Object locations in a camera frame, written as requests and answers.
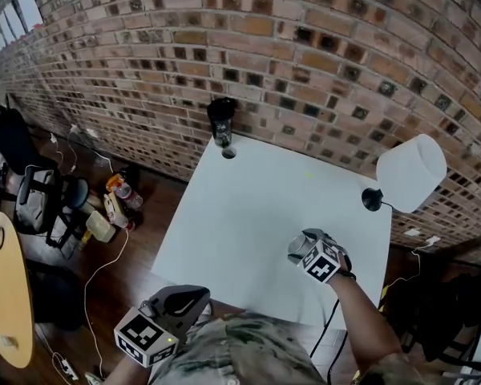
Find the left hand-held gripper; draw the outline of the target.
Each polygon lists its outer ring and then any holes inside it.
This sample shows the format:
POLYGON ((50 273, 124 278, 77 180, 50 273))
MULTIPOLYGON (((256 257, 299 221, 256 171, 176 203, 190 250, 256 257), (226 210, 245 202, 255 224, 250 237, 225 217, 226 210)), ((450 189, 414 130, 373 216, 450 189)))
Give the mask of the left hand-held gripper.
POLYGON ((203 286, 165 286, 135 308, 114 329, 115 343, 143 367, 172 357, 209 304, 203 286))

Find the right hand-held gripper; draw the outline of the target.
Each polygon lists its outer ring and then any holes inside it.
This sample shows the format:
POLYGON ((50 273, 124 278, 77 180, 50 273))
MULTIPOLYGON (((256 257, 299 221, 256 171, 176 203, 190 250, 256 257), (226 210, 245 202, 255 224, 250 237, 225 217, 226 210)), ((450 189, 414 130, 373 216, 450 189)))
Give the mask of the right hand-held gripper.
POLYGON ((347 251, 343 247, 326 238, 321 229, 303 229, 302 233, 309 240, 316 242, 305 256, 288 253, 289 261, 295 265, 300 264, 308 276, 320 283, 327 283, 336 274, 356 279, 351 272, 352 265, 347 251))

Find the person's left forearm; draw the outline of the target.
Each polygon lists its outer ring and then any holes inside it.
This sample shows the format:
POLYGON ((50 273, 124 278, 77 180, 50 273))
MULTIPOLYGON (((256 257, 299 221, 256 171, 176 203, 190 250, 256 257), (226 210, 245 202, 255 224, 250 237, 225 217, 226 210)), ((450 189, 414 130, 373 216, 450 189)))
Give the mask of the person's left forearm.
POLYGON ((103 381, 102 385, 148 385, 151 369, 125 356, 103 381))

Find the person's right forearm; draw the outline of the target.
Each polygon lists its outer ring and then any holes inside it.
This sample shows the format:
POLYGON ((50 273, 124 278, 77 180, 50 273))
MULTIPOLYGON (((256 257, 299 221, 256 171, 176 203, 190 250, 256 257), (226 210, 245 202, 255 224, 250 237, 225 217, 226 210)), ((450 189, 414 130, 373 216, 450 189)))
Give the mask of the person's right forearm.
POLYGON ((336 274, 329 285, 338 296, 351 350, 362 375, 386 356, 401 353, 398 337, 354 279, 336 274))

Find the white power strip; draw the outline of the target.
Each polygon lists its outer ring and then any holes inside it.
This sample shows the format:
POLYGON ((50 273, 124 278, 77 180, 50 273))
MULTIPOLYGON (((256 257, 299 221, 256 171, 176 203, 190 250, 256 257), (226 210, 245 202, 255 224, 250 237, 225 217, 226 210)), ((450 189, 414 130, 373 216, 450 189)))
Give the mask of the white power strip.
POLYGON ((54 352, 52 354, 51 362, 53 368, 66 384, 69 384, 70 381, 79 381, 77 372, 73 369, 68 360, 65 359, 59 352, 54 352))

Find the person's camouflage clothing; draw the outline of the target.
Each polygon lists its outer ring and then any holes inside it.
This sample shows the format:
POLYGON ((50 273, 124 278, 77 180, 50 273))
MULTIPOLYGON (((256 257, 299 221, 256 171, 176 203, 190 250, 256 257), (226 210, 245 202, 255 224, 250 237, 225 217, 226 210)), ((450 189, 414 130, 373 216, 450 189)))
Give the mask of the person's camouflage clothing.
POLYGON ((243 313, 199 322, 152 385, 328 385, 280 322, 243 313))

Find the beige plastic jug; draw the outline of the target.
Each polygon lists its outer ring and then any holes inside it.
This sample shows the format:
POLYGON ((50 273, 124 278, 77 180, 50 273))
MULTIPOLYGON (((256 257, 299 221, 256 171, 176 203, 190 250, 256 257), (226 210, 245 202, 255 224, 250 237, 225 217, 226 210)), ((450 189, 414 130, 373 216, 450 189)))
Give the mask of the beige plastic jug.
POLYGON ((92 236, 102 243, 108 243, 114 237, 116 231, 115 227, 96 210, 87 218, 86 227, 92 236))

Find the white shade table lamp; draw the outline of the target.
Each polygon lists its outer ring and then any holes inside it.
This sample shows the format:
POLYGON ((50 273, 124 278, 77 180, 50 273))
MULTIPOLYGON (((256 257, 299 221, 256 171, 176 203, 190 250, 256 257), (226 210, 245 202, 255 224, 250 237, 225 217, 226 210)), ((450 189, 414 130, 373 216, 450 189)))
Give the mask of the white shade table lamp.
POLYGON ((389 205, 412 213, 432 194, 447 174, 443 150, 430 136, 420 134, 383 153, 376 164, 376 188, 362 192, 371 212, 389 205))

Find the clear plastic bottle red label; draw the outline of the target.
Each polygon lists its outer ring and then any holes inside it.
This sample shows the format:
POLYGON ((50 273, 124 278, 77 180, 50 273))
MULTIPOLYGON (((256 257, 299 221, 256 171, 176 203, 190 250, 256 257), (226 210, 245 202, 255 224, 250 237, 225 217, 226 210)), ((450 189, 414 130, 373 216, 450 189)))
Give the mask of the clear plastic bottle red label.
POLYGON ((129 209, 139 209, 143 204, 143 198, 128 183, 123 182, 116 185, 114 192, 129 209))

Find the round wooden table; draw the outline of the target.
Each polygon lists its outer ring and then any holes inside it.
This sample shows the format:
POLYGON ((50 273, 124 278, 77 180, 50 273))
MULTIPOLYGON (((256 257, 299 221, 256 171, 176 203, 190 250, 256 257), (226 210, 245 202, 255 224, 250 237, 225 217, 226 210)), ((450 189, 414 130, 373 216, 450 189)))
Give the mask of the round wooden table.
POLYGON ((34 312, 20 240, 0 212, 0 355, 13 367, 27 367, 34 353, 34 312))

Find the black tumbler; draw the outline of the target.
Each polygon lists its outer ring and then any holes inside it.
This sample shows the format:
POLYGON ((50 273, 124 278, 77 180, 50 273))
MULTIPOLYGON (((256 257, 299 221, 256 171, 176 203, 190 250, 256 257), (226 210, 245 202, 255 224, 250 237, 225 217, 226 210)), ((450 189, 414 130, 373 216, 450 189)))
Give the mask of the black tumbler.
POLYGON ((214 99, 207 106, 215 144, 227 148, 232 143, 232 121, 236 112, 236 100, 229 97, 214 99))

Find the orange snack packet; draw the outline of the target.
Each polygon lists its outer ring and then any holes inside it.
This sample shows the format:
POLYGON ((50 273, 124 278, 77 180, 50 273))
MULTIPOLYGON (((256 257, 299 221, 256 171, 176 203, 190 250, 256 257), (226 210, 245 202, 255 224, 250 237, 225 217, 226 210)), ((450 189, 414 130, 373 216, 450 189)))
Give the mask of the orange snack packet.
POLYGON ((124 183, 124 178, 121 176, 120 173, 116 173, 115 175, 113 175, 107 180, 105 187, 106 187, 106 190, 109 193, 111 193, 116 188, 120 188, 123 183, 124 183))

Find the black round stool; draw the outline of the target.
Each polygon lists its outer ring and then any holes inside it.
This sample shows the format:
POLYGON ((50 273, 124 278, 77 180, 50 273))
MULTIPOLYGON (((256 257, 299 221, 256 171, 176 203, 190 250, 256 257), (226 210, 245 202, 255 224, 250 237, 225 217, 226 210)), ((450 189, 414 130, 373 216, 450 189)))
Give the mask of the black round stool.
POLYGON ((64 176, 62 188, 62 207, 81 209, 90 194, 88 181, 80 176, 64 176))

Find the grey backpack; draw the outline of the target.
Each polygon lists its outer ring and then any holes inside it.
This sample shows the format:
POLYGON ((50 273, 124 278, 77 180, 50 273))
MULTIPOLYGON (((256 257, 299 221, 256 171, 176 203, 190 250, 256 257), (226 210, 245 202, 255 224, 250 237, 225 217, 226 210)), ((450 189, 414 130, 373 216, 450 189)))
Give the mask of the grey backpack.
POLYGON ((20 233, 46 232, 56 215, 59 186, 57 170, 26 166, 14 207, 14 224, 20 233))

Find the black office chair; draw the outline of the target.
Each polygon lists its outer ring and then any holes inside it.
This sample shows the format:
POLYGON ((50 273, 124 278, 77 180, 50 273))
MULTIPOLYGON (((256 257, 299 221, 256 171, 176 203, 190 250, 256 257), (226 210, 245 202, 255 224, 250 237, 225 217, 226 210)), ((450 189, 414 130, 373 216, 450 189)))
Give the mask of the black office chair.
POLYGON ((402 344, 404 352, 418 343, 427 362, 439 360, 481 371, 481 363, 464 358, 474 341, 455 340, 464 328, 481 330, 481 273, 460 274, 448 282, 417 282, 390 301, 390 325, 398 337, 410 337, 402 344))

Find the black backpack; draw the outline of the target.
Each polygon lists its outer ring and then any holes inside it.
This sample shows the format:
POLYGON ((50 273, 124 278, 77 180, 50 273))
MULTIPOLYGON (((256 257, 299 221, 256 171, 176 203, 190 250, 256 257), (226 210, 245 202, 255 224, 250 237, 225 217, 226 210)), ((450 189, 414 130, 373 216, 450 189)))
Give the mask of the black backpack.
POLYGON ((22 175, 38 159, 28 127, 18 110, 0 105, 0 153, 12 171, 22 175))

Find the window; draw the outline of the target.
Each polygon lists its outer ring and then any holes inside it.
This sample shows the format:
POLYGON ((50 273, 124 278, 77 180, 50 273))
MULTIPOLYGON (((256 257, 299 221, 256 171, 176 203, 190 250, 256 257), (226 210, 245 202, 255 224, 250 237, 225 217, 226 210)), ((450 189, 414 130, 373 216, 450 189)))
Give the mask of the window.
POLYGON ((0 51, 42 25, 35 0, 10 0, 0 11, 0 51))

